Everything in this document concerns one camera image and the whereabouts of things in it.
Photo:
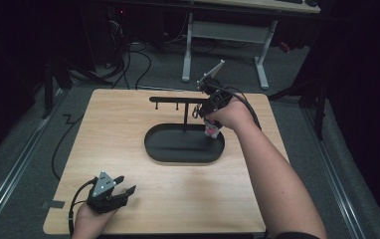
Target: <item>gray carpet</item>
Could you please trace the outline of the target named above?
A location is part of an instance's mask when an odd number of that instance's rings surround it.
[[[265,60],[265,68],[270,81],[270,89],[260,89],[257,73],[253,66],[253,55],[256,45],[237,50],[229,47],[216,48],[210,53],[193,55],[192,76],[190,83],[181,83],[183,49],[159,51],[148,47],[141,53],[151,59],[151,68],[140,81],[140,86],[195,91],[195,81],[204,72],[218,64],[219,60],[226,65],[218,74],[224,84],[236,87],[245,93],[273,94],[291,85],[308,49],[294,50],[285,54],[280,49],[271,48]],[[197,51],[207,51],[209,47],[200,47]],[[131,87],[136,79],[146,70],[148,60],[139,54],[131,54],[131,64],[127,79]],[[125,89],[126,83],[121,80],[118,88]],[[0,213],[0,238],[68,238],[68,236],[50,236],[43,232],[43,224],[48,209],[42,208],[45,201],[53,198],[58,180],[51,170],[51,160],[57,144],[69,129],[67,117],[78,119],[86,110],[94,89],[101,88],[90,82],[75,81],[73,88],[49,121],[42,139],[37,143],[33,157],[12,192],[9,200]],[[40,123],[43,110],[43,90],[36,95],[37,103],[13,126],[10,134],[0,146],[0,185],[17,160],[31,133]],[[321,154],[315,144],[310,125],[306,122],[296,98],[285,98],[272,102],[274,114],[291,164],[300,175],[310,192],[322,218],[329,238],[350,238],[344,218],[327,180],[321,161]],[[370,191],[356,169],[352,158],[345,147],[343,138],[334,122],[331,108],[327,107],[324,123],[325,143],[332,161],[340,173],[343,184],[366,238],[380,238],[380,211]],[[58,174],[63,172],[65,163],[74,143],[80,124],[75,125],[63,140],[55,157]]]

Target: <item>desk leg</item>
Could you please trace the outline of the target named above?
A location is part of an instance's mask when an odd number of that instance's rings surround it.
[[[192,26],[193,26],[193,13],[189,13],[189,24],[187,27],[187,46],[186,46],[186,54],[184,55],[183,77],[181,78],[182,82],[190,81]]]
[[[272,37],[274,36],[277,23],[278,23],[277,20],[274,20],[271,23],[271,27],[267,33],[267,37],[265,39],[264,46],[261,51],[261,55],[259,57],[255,57],[256,69],[258,70],[259,81],[261,82],[261,88],[263,90],[267,90],[269,88],[268,79],[267,79],[267,76],[265,74],[265,69],[264,69],[264,60],[265,60],[265,56],[267,55],[268,48],[271,44]]]

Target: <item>forearm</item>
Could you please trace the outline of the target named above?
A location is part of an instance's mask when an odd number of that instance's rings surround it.
[[[273,237],[288,231],[325,238],[317,210],[298,175],[255,124],[235,128],[258,204]]]

